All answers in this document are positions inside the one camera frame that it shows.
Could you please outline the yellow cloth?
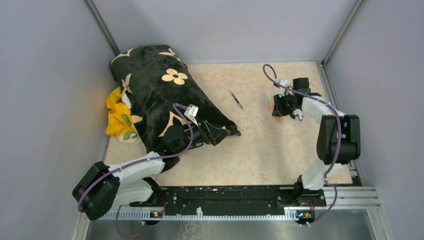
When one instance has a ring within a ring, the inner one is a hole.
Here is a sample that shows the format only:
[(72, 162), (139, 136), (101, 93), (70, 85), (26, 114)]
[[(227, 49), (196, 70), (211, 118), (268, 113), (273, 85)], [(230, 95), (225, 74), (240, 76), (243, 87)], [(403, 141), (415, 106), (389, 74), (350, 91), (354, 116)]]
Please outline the yellow cloth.
[(131, 114), (130, 108), (122, 101), (121, 88), (117, 87), (106, 98), (108, 124), (105, 133), (117, 138), (121, 143), (138, 144), (142, 140), (135, 124), (143, 120), (139, 115)]

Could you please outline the orange pen red cap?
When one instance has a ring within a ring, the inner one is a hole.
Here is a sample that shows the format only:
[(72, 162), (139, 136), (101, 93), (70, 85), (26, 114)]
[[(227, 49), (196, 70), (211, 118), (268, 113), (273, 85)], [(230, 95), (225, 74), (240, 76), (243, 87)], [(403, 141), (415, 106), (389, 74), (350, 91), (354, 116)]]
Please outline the orange pen red cap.
[(267, 105), (269, 108), (269, 112), (271, 113), (271, 116), (280, 123), (282, 121), (281, 116), (279, 115), (278, 111), (275, 111), (275, 106), (273, 103), (271, 103), (269, 100), (267, 101)]

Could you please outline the white marker black cap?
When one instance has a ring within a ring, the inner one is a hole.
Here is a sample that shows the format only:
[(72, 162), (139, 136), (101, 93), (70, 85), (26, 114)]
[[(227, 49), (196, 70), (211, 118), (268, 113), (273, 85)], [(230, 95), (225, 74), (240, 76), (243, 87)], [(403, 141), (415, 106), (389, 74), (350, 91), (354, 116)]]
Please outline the white marker black cap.
[(292, 112), (292, 118), (298, 119), (301, 122), (303, 120), (303, 111), (301, 109), (295, 109)]

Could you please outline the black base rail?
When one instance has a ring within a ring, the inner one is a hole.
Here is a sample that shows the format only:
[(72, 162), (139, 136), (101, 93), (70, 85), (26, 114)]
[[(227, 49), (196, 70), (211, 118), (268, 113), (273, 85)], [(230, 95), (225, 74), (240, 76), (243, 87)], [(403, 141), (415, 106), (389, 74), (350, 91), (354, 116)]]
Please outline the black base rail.
[(276, 216), (286, 207), (309, 210), (327, 205), (324, 191), (303, 190), (294, 185), (221, 185), (162, 187), (145, 202), (131, 207), (158, 207), (166, 216), (195, 215), (200, 208), (206, 216)]

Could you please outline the black floral plush blanket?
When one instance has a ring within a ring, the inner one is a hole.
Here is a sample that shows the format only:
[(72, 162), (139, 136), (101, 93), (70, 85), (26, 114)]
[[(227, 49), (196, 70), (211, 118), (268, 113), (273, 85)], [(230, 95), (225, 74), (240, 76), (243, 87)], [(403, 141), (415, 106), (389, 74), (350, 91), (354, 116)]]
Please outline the black floral plush blanket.
[(193, 125), (184, 115), (190, 104), (199, 107), (197, 122), (237, 127), (208, 98), (188, 66), (168, 45), (126, 50), (110, 62), (109, 68), (131, 114), (142, 117), (134, 126), (148, 152), (158, 147), (168, 127)]

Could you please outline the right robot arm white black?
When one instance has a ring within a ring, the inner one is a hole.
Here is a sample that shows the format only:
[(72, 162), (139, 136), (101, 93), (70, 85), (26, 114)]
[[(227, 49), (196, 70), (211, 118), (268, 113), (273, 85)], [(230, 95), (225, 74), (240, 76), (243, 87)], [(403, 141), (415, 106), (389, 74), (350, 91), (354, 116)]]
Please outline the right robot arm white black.
[(294, 184), (293, 200), (307, 206), (318, 195), (331, 177), (342, 166), (356, 160), (361, 154), (360, 119), (335, 109), (317, 92), (312, 92), (308, 78), (295, 78), (292, 82), (278, 79), (274, 86), (272, 116), (301, 121), (308, 114), (319, 124), (316, 141), (317, 159), (299, 176)]

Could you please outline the black gel pen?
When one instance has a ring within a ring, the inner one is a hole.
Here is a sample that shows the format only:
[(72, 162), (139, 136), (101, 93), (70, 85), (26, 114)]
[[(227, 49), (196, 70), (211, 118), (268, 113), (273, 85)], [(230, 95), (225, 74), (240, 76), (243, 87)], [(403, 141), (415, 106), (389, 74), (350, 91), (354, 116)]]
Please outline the black gel pen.
[(233, 97), (233, 99), (235, 100), (235, 102), (237, 103), (238, 107), (241, 110), (244, 110), (244, 107), (242, 106), (241, 102), (238, 100), (238, 98), (236, 97), (236, 95), (232, 91), (230, 91), (230, 94)]

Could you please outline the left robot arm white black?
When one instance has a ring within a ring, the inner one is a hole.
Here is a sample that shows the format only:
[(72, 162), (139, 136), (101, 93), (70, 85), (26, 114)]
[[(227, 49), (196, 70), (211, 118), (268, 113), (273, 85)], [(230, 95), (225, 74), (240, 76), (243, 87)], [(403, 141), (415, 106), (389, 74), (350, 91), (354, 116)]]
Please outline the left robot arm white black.
[(160, 137), (157, 148), (145, 156), (115, 165), (94, 163), (71, 192), (77, 210), (93, 221), (122, 205), (145, 203), (154, 207), (160, 202), (162, 190), (153, 175), (173, 168), (190, 149), (216, 146), (226, 137), (240, 135), (235, 125), (219, 126), (207, 120), (194, 125), (171, 125)]

